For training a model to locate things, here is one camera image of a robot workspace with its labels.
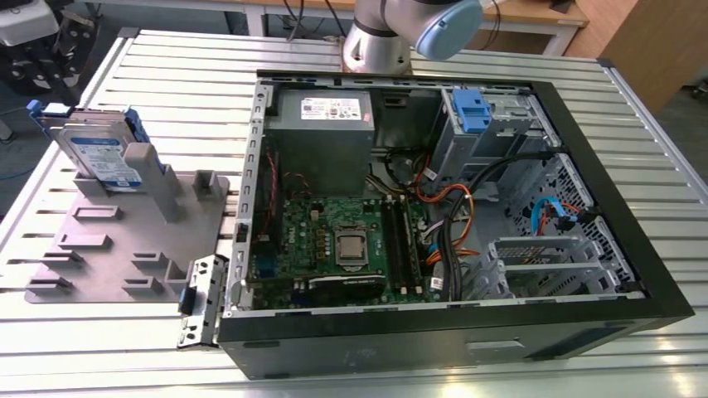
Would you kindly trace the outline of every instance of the slotted metal table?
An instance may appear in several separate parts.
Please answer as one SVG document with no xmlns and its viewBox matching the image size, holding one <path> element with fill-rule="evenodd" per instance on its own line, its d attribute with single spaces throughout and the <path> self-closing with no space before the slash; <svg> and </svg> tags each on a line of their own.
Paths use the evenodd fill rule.
<svg viewBox="0 0 708 398">
<path fill-rule="evenodd" d="M 133 106 L 176 171 L 240 186 L 254 70 L 341 68 L 324 41 L 141 31 L 120 37 L 82 97 Z M 73 164 L 50 145 L 0 225 L 0 391 L 98 396 L 697 396 L 708 391 L 708 190 L 616 70 L 592 60 L 464 51 L 412 56 L 416 75 L 545 80 L 581 126 L 696 316 L 566 361 L 248 381 L 221 352 L 174 352 L 174 304 L 29 304 L 22 287 L 74 198 Z M 217 251 L 230 254 L 237 192 Z"/>
</svg>

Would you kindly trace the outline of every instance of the hard drive label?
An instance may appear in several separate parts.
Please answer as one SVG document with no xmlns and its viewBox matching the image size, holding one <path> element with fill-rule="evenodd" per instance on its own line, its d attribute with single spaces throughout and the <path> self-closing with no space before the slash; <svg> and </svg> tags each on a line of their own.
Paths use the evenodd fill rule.
<svg viewBox="0 0 708 398">
<path fill-rule="evenodd" d="M 138 173 L 122 161 L 122 146 L 112 138 L 72 138 L 82 163 L 90 168 L 96 178 L 113 187 L 140 185 Z"/>
</svg>

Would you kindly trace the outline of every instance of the metal bracket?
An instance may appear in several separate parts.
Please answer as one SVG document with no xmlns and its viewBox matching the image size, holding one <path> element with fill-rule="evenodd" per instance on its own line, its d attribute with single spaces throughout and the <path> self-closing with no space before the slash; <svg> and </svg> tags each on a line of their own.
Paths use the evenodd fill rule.
<svg viewBox="0 0 708 398">
<path fill-rule="evenodd" d="M 192 263 L 192 276 L 178 298 L 178 311 L 184 315 L 178 350 L 217 348 L 213 338 L 228 266 L 229 261 L 221 255 L 208 255 Z"/>
</svg>

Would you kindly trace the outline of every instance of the table leg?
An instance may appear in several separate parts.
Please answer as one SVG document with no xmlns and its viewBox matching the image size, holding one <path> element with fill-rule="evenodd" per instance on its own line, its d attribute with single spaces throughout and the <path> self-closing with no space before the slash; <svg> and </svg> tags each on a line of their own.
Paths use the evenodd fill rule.
<svg viewBox="0 0 708 398">
<path fill-rule="evenodd" d="M 542 54 L 545 56 L 562 56 L 573 40 L 577 27 L 558 27 L 557 33 L 550 37 Z"/>
<path fill-rule="evenodd" d="M 265 36 L 265 7 L 244 4 L 249 36 Z"/>
</svg>

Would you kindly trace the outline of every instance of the sticker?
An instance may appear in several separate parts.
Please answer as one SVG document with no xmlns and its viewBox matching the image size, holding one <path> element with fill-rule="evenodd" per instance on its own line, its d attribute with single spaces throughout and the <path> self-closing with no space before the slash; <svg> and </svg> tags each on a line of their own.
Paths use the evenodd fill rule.
<svg viewBox="0 0 708 398">
<path fill-rule="evenodd" d="M 430 278 L 430 289 L 442 290 L 442 278 Z"/>
<path fill-rule="evenodd" d="M 361 120 L 356 98 L 305 98 L 301 101 L 302 120 Z"/>
<path fill-rule="evenodd" d="M 72 138 L 81 162 L 98 181 L 113 187 L 140 185 L 138 173 L 122 161 L 122 147 L 112 138 Z"/>
<path fill-rule="evenodd" d="M 422 175 L 428 178 L 430 178 L 432 181 L 438 177 L 437 173 L 430 170 L 428 167 L 425 167 L 425 170 L 422 170 Z"/>
</svg>

